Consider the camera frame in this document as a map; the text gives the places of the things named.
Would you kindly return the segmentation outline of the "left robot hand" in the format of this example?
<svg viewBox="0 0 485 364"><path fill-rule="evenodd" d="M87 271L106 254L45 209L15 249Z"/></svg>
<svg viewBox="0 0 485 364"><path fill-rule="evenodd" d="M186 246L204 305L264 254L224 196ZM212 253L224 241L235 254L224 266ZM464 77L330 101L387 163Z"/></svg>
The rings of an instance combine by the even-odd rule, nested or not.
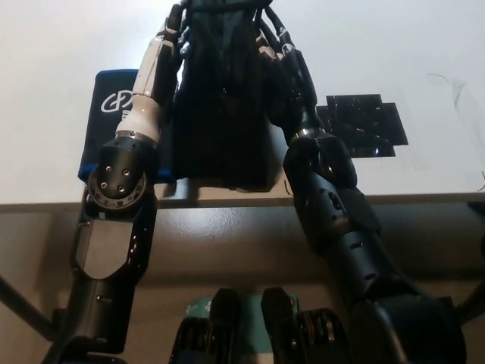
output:
<svg viewBox="0 0 485 364"><path fill-rule="evenodd" d="M154 146L160 142L164 113L177 83L186 8L186 1L174 4L164 25L149 42L133 84L132 108L118 124L117 138L131 138Z"/></svg>

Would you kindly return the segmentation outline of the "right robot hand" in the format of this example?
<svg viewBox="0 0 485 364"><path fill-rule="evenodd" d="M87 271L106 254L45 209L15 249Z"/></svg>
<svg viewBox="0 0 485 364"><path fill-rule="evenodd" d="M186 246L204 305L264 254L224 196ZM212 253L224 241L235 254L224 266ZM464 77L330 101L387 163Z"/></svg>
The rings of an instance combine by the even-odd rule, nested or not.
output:
<svg viewBox="0 0 485 364"><path fill-rule="evenodd" d="M302 52L272 7L266 6L264 12L269 21L255 22L262 64L262 109L289 145L323 133L324 123L317 114L318 98Z"/></svg>

